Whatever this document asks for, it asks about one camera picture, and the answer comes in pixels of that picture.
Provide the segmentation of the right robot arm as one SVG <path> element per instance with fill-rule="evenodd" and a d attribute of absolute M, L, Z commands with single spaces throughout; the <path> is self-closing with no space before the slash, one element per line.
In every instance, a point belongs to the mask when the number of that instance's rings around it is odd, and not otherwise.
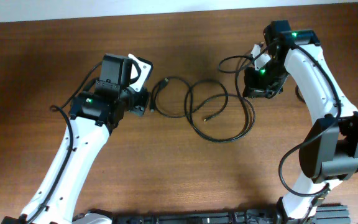
<path fill-rule="evenodd" d="M 264 29 L 266 49 L 253 51 L 246 70 L 246 98 L 273 98 L 292 77 L 313 123 L 305 140 L 294 147 L 301 173 L 275 210 L 251 210 L 256 223 L 349 223 L 343 205 L 325 205 L 326 196 L 358 173 L 358 109 L 347 99 L 324 59 L 312 30 L 293 31 L 277 23 Z"/>

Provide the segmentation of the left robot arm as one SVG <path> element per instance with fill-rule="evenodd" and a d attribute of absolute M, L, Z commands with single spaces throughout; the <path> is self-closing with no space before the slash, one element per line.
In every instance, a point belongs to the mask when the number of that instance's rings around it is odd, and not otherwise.
<path fill-rule="evenodd" d="M 113 223 L 111 212 L 92 209 L 75 215 L 74 210 L 96 156 L 118 127 L 126 111 L 144 114 L 150 93 L 145 79 L 137 78 L 121 87 L 94 79 L 76 97 L 61 145 L 36 194 L 19 217 L 6 216 L 10 223 Z"/>

